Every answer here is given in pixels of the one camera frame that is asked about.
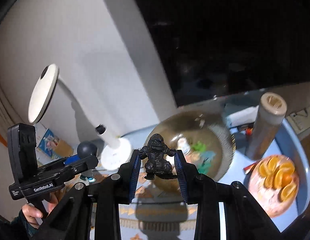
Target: monster figurine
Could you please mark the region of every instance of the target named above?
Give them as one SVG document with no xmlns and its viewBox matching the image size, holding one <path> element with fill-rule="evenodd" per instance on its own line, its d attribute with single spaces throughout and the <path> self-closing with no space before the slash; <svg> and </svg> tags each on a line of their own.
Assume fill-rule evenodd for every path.
<svg viewBox="0 0 310 240">
<path fill-rule="evenodd" d="M 145 164 L 147 175 L 145 179 L 154 179 L 155 175 L 161 179 L 175 179 L 177 175 L 172 173 L 172 165 L 170 162 L 164 159 L 164 155 L 167 154 L 173 157 L 176 153 L 176 149 L 170 149 L 164 143 L 163 137 L 155 133 L 151 136 L 147 146 L 144 146 L 139 150 L 139 157 L 143 160 L 148 157 L 148 161 Z"/>
</svg>

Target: lamp base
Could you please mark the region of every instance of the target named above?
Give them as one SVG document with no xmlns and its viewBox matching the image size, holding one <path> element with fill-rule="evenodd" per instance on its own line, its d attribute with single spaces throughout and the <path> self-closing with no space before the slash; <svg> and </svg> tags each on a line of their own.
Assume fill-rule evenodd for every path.
<svg viewBox="0 0 310 240">
<path fill-rule="evenodd" d="M 101 153 L 101 165 L 108 171 L 117 170 L 120 165 L 129 161 L 131 156 L 131 145 L 126 138 L 119 138 L 120 145 L 112 149 L 108 145 Z"/>
</svg>

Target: white wall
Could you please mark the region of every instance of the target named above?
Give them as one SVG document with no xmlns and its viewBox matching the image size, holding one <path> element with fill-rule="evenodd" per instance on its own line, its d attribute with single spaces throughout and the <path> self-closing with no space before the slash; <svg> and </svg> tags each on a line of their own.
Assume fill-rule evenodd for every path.
<svg viewBox="0 0 310 240">
<path fill-rule="evenodd" d="M 18 216 L 26 200 L 12 200 L 8 187 L 13 184 L 13 173 L 10 167 L 8 148 L 0 143 L 0 215 L 9 221 Z"/>
<path fill-rule="evenodd" d="M 51 63 L 119 135 L 159 122 L 103 0 L 18 0 L 13 5 L 0 25 L 0 85 L 24 121 L 32 89 Z M 60 88 L 42 123 L 69 143 L 95 137 L 78 105 Z"/>
</svg>

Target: orange slice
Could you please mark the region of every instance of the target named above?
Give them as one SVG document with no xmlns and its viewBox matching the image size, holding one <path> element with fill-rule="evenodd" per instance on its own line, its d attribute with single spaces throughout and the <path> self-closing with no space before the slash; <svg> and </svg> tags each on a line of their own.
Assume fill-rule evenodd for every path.
<svg viewBox="0 0 310 240">
<path fill-rule="evenodd" d="M 282 187 L 283 170 L 279 169 L 276 171 L 273 181 L 273 189 L 279 189 Z"/>
<path fill-rule="evenodd" d="M 282 177 L 282 187 L 289 185 L 291 182 L 292 182 L 292 175 L 284 171 Z"/>
<path fill-rule="evenodd" d="M 280 160 L 279 157 L 274 156 L 274 157 L 272 157 L 272 158 L 268 161 L 267 167 L 268 167 L 268 170 L 269 170 L 270 172 L 273 173 L 273 172 L 275 171 L 275 169 L 276 169 L 276 167 L 277 167 L 277 163 L 278 163 L 279 160 Z"/>
<path fill-rule="evenodd" d="M 295 190 L 296 190 L 296 184 L 294 182 L 291 182 L 289 185 L 286 185 L 281 191 L 280 200 L 283 202 L 293 197 Z"/>
<path fill-rule="evenodd" d="M 262 162 L 259 166 L 259 174 L 261 177 L 266 178 L 267 176 L 271 175 L 271 172 L 268 170 L 267 165 L 265 162 Z"/>
<path fill-rule="evenodd" d="M 288 173 L 288 174 L 293 174 L 293 172 L 295 171 L 295 167 L 294 167 L 294 164 L 292 162 L 285 162 L 283 164 L 281 164 L 279 166 L 279 168 L 281 170 L 284 170 L 285 173 Z"/>
<path fill-rule="evenodd" d="M 268 175 L 264 181 L 264 187 L 271 188 L 273 186 L 274 175 Z"/>
</svg>

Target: lamp head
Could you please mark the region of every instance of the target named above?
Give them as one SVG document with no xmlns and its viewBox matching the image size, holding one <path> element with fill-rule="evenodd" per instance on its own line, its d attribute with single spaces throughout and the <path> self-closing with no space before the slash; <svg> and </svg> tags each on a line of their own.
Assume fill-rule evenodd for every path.
<svg viewBox="0 0 310 240">
<path fill-rule="evenodd" d="M 59 68 L 51 64 L 43 70 L 35 88 L 31 94 L 28 107 L 28 120 L 30 123 L 37 123 L 43 117 L 53 96 Z"/>
</svg>

